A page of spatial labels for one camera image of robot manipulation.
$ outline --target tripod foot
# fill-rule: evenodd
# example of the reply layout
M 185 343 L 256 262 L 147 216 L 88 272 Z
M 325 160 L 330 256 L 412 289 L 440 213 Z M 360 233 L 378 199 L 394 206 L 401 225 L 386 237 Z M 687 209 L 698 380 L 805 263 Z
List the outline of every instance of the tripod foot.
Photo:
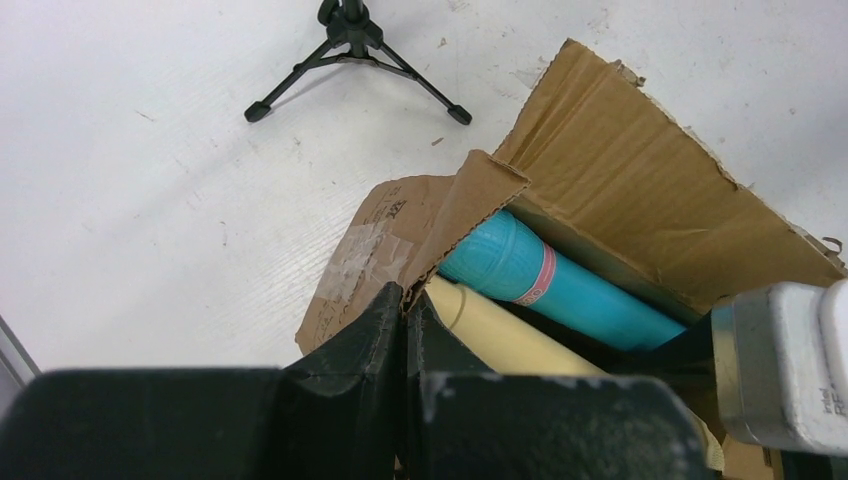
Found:
M 253 105 L 251 105 L 250 107 L 248 107 L 247 110 L 244 111 L 244 118 L 247 119 L 247 121 L 250 122 L 250 123 L 255 123 L 255 122 L 258 122 L 259 120 L 262 120 L 263 118 L 265 118 L 265 115 L 268 115 L 268 113 L 270 113 L 270 112 L 271 112 L 271 107 L 269 107 L 268 105 L 265 105 L 262 102 L 253 102 Z
M 448 115 L 462 125 L 471 123 L 471 114 L 468 113 L 468 110 L 462 108 L 462 105 L 454 105 L 448 108 Z

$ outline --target black plastic object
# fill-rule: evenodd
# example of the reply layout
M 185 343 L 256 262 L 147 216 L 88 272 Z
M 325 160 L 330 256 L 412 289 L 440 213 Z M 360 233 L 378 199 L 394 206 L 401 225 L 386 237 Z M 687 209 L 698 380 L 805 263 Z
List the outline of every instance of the black plastic object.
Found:
M 786 451 L 781 453 L 780 462 L 783 480 L 848 479 L 848 459 L 845 458 Z
M 336 63 L 362 63 L 381 68 L 402 77 L 418 82 L 425 90 L 442 103 L 448 114 L 461 123 L 471 123 L 471 114 L 460 105 L 456 105 L 421 76 L 400 55 L 383 41 L 383 30 L 371 21 L 368 9 L 362 0 L 324 0 L 318 9 L 318 21 L 327 27 L 327 40 L 315 49 L 306 59 L 294 66 L 283 81 L 277 85 L 264 99 L 254 102 L 245 112 L 248 122 L 258 122 L 271 112 L 271 105 L 280 98 L 308 70 Z M 350 50 L 325 57 L 333 48 L 349 45 Z M 368 53 L 368 49 L 380 50 L 397 66 L 377 60 Z
M 0 478 L 709 478 L 660 382 L 501 376 L 401 299 L 388 284 L 283 370 L 37 378 L 0 423 Z

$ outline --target tripod leg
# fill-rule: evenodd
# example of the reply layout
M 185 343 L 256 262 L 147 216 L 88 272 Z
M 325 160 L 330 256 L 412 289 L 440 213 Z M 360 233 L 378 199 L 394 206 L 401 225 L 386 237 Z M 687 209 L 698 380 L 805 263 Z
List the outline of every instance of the tripod leg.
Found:
M 323 63 L 319 63 L 321 57 L 323 57 L 327 52 L 332 49 L 332 45 L 329 40 L 325 40 L 314 52 L 312 52 L 306 60 L 302 63 L 298 63 L 294 66 L 292 73 L 289 74 L 274 90 L 271 90 L 271 93 L 268 94 L 262 101 L 253 102 L 247 110 L 244 112 L 244 118 L 247 119 L 248 122 L 254 123 L 262 120 L 265 115 L 268 115 L 271 112 L 271 104 L 274 103 L 275 100 L 280 98 L 280 95 L 286 92 L 294 82 L 296 82 L 300 77 L 306 73 L 310 68 L 315 68 L 324 65 Z
M 397 63 L 398 66 L 407 74 L 412 80 L 418 82 L 425 90 L 430 92 L 430 95 L 436 97 L 436 99 L 442 102 L 442 105 L 448 107 L 448 114 L 453 117 L 454 120 L 461 123 L 462 125 L 468 125 L 471 123 L 471 114 L 468 113 L 467 110 L 462 108 L 461 105 L 457 105 L 450 101 L 450 99 L 442 94 L 436 87 L 433 86 L 432 83 L 428 82 L 426 78 L 422 77 L 421 74 L 415 71 L 412 68 L 412 65 L 406 63 L 406 60 L 401 58 L 400 55 L 395 53 L 388 45 L 383 43 L 380 46 L 380 50 L 386 54 L 393 62 Z

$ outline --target blue tube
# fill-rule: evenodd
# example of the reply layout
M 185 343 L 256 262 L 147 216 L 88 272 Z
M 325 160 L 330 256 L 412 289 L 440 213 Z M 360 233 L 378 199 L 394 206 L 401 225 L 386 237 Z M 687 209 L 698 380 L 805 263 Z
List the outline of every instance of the blue tube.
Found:
M 487 297 L 525 305 L 618 350 L 653 350 L 684 330 L 555 252 L 503 210 L 460 242 L 439 271 Z

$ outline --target cardboard flap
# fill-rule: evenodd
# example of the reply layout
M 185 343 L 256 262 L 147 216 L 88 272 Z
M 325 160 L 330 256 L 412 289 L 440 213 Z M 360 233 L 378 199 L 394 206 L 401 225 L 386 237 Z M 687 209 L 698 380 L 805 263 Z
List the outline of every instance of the cardboard flap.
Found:
M 702 313 L 763 285 L 844 276 L 579 43 L 563 46 L 495 158 L 530 178 L 545 215 L 626 266 L 608 280 L 631 292 L 649 282 Z
M 295 341 L 304 354 L 355 320 L 386 282 L 411 287 L 514 198 L 528 180 L 473 150 L 455 176 L 382 183 L 362 202 L 330 257 Z

